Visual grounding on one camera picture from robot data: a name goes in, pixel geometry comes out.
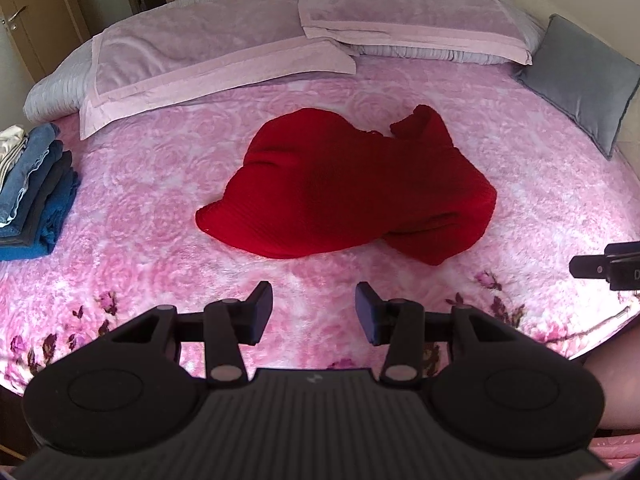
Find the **pink pillowcase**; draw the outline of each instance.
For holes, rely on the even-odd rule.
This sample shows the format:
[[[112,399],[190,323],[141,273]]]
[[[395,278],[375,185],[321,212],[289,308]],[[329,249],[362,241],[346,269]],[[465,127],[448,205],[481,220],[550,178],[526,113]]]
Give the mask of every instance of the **pink pillowcase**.
[[[357,45],[444,48],[531,64],[498,0],[299,0],[308,38]]]
[[[153,9],[94,37],[80,136],[146,110],[301,72],[355,74],[355,63],[332,40],[306,38],[298,0]]]

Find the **red sweater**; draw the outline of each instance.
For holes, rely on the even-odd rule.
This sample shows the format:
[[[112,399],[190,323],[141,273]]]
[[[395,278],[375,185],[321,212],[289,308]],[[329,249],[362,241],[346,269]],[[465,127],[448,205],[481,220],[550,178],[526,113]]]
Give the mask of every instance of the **red sweater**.
[[[440,115],[420,105],[363,132],[304,108],[266,123],[221,200],[198,227],[268,258],[299,258],[382,238],[430,265],[467,250],[494,212],[494,187],[453,146]]]

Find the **gray throw pillow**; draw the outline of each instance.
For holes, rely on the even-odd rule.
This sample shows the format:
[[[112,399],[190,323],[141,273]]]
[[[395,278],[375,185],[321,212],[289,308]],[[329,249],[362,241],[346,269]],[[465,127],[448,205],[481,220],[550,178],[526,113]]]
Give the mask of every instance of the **gray throw pillow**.
[[[640,66],[554,14],[533,64],[514,78],[564,112],[611,158]]]

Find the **folded clothes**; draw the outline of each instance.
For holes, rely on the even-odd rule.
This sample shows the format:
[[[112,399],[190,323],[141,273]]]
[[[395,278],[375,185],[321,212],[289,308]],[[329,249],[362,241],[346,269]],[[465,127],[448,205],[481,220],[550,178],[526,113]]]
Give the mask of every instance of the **folded clothes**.
[[[395,138],[305,108],[266,123],[221,200],[196,213],[214,238],[268,258],[298,258],[382,238],[430,265],[484,234],[496,191],[420,105]]]
[[[40,218],[47,204],[47,200],[49,199],[49,195],[53,193],[62,177],[69,171],[71,168],[71,162],[71,152],[64,152],[60,157],[60,160],[51,167],[47,177],[44,179],[40,189],[36,193],[36,197],[27,213],[27,217],[25,218],[24,225],[20,233],[15,236],[0,238],[0,248],[30,247],[33,245],[34,240],[36,239],[38,224],[40,223]]]
[[[4,227],[15,217],[20,200],[29,186],[31,172],[40,167],[48,153],[49,145],[59,132],[59,128],[51,123],[37,126],[30,131],[27,147],[9,172],[0,191],[0,227]]]
[[[29,177],[29,189],[22,197],[22,200],[20,200],[20,206],[18,207],[15,218],[9,225],[0,227],[0,239],[19,235],[20,232],[22,232],[24,223],[29,212],[31,211],[31,205],[33,205],[33,202],[36,199],[45,178],[49,174],[49,171],[51,170],[53,165],[60,160],[60,157],[62,156],[62,148],[63,145],[61,140],[54,140],[49,145],[49,153],[47,153],[47,156],[42,161],[40,167],[36,171],[31,173],[31,176]],[[66,169],[60,170],[60,176],[58,177],[58,179],[62,177]]]
[[[0,247],[0,261],[28,260],[51,254],[56,246],[62,225],[76,199],[80,181],[74,170],[60,179],[49,195],[36,230],[34,243],[29,247]]]
[[[2,190],[2,186],[4,186],[6,176],[14,168],[15,163],[18,162],[18,159],[22,155],[22,150],[26,144],[27,137],[23,137],[20,142],[12,147],[6,156],[0,160],[0,190]]]
[[[14,146],[20,144],[23,138],[24,130],[20,126],[9,126],[0,132],[0,160],[3,160]]]

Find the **bedspread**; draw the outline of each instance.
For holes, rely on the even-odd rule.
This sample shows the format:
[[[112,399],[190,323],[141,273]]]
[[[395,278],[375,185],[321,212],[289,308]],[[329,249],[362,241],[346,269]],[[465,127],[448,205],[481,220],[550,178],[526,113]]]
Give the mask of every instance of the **bedspread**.
[[[638,295],[574,280],[568,263],[609,242],[638,239],[640,185],[619,153],[607,162],[569,119],[510,79],[510,65],[361,57],[358,75],[289,76],[110,124],[78,140],[59,121],[82,178],[54,253],[0,263],[0,378],[23,391],[34,373],[156,304],[194,312],[274,288],[248,368],[380,368],[353,308],[357,282],[383,298],[446,312],[468,303],[566,355],[609,338],[640,310]],[[298,260],[269,260],[208,237],[194,212],[218,199],[267,120],[302,107],[342,114],[388,134],[415,105],[443,116],[462,153],[494,185],[486,235],[430,267],[382,242]],[[446,359],[425,347],[425,370]],[[202,346],[182,364],[202,374]]]

